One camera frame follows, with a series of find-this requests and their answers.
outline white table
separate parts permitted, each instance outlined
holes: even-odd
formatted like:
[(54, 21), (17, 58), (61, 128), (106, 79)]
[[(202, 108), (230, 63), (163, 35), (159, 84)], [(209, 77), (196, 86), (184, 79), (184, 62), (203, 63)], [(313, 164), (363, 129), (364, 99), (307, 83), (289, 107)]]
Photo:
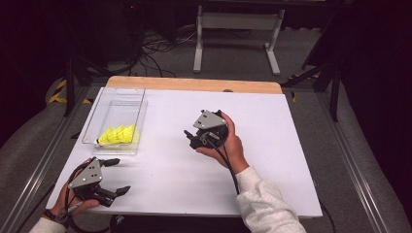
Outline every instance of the white table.
[[(280, 187), (285, 201), (300, 217), (322, 215), (283, 94), (155, 89), (147, 89), (146, 94), (149, 105), (137, 155), (121, 156), (119, 165), (102, 168), (103, 188), (115, 190), (126, 185), (131, 185), (131, 188), (117, 198), (111, 208), (98, 207), (92, 212), (238, 216), (236, 192), (228, 170), (214, 159), (192, 150), (183, 132), (186, 129), (195, 133), (192, 123), (200, 116), (200, 110), (205, 109), (223, 110), (232, 117), (249, 163), (262, 177)], [(48, 207), (53, 205), (75, 167), (93, 156), (93, 145), (83, 144), (81, 140), (85, 129), (63, 168)]]

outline human hand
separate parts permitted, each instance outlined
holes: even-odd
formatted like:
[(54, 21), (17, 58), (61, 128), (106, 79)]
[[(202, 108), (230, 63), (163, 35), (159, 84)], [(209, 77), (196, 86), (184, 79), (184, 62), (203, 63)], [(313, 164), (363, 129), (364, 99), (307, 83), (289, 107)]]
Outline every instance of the human hand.
[[(75, 177), (77, 177), (83, 170), (79, 171)], [(64, 210), (64, 202), (65, 202), (65, 196), (66, 196), (66, 190), (68, 186), (68, 182), (64, 184), (64, 186), (60, 190), (60, 194), (58, 195), (57, 201), (55, 202), (53, 208), (51, 208), (51, 213), (54, 214), (55, 216), (58, 216), (60, 210)], [(99, 201), (94, 200), (94, 199), (89, 199), (89, 200), (81, 200), (78, 197), (75, 197), (75, 193), (72, 189), (69, 190), (69, 208), (74, 207), (76, 205), (80, 205), (76, 210), (74, 210), (70, 215), (71, 216), (76, 216), (80, 212), (83, 212), (87, 209), (98, 207), (100, 205)]]
[[(226, 120), (228, 136), (224, 144), (219, 147), (219, 150), (223, 155), (228, 157), (230, 166), (232, 167), (234, 174), (238, 174), (248, 168), (249, 164), (243, 154), (242, 141), (235, 133), (233, 120), (225, 113), (222, 113), (222, 118)], [(215, 158), (223, 167), (227, 168), (227, 165), (216, 150), (208, 148), (197, 148), (196, 151), (206, 156)]]

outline white sleeve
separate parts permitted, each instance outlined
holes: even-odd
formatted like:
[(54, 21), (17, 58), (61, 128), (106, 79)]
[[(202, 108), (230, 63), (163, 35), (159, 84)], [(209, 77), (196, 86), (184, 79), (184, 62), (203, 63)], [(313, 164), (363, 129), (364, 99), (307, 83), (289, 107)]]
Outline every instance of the white sleeve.
[(30, 233), (64, 233), (66, 232), (66, 228), (55, 221), (46, 219), (44, 217), (40, 217), (39, 221), (33, 228), (30, 230)]
[(306, 232), (274, 182), (263, 180), (253, 167), (236, 178), (240, 188), (236, 201), (243, 221), (252, 232)]

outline transparent bin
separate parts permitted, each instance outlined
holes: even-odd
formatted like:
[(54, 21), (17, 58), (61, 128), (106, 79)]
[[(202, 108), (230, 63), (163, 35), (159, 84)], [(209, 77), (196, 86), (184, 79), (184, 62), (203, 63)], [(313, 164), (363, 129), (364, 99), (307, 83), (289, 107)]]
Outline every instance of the transparent bin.
[(144, 88), (103, 88), (82, 142), (95, 155), (135, 155), (147, 107)]

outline floor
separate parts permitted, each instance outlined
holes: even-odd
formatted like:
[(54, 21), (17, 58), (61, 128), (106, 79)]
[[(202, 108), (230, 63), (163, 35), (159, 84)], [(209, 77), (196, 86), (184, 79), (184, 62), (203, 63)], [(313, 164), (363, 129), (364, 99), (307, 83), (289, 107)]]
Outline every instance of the floor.
[[(146, 52), (156, 63), (148, 56), (146, 59), (143, 57), (141, 61), (146, 68), (139, 63), (123, 75), (159, 77), (158, 65), (163, 77), (283, 83), (289, 76), (303, 72), (301, 65), (320, 33), (319, 30), (289, 28), (280, 32), (274, 50), (281, 69), (279, 77), (271, 74), (262, 49), (264, 40), (270, 35), (258, 31), (206, 33), (202, 71), (194, 74), (195, 37), (189, 30), (178, 40), (179, 45), (165, 48), (162, 42), (156, 52), (153, 47), (159, 43), (158, 38), (150, 37), (146, 44), (152, 50), (146, 49)], [(245, 42), (248, 45), (232, 46), (228, 41)], [(113, 62), (110, 68), (121, 66), (124, 63)], [(60, 81), (61, 77), (56, 77), (45, 101), (49, 101)], [(78, 86), (77, 94), (82, 98), (93, 99), (98, 88), (104, 86), (106, 81), (104, 78), (95, 78), (89, 87)], [(344, 86), (340, 87), (338, 101), (339, 122), (334, 123), (326, 111), (329, 91), (315, 93), (311, 88), (312, 83), (313, 80), (308, 80), (293, 88), (283, 89), (319, 198), (331, 216), (329, 218), (324, 213), (323, 217), (302, 219), (307, 232), (332, 232), (331, 221), (337, 232), (412, 232), (401, 204), (362, 135)], [(65, 105), (49, 103), (0, 149), (0, 188), (4, 190), (0, 198), (0, 222), (15, 221), (18, 225), (23, 219), (22, 214), (26, 210), (30, 212), (40, 202), (21, 232), (28, 232), (35, 224), (46, 205), (46, 201), (41, 201), (41, 198), (59, 176), (76, 142), (71, 137), (82, 129), (90, 108), (91, 104), (80, 103), (72, 115), (62, 117)], [(38, 177), (37, 185), (26, 186), (32, 183), (33, 174), (45, 157), (50, 165), (44, 168), (44, 175)], [(29, 193), (30, 197), (24, 199), (20, 196), (22, 192)], [(17, 207), (22, 207), (21, 215), (8, 219)], [(108, 226), (109, 219), (110, 216), (83, 214), (76, 221), (86, 230), (99, 230)]]

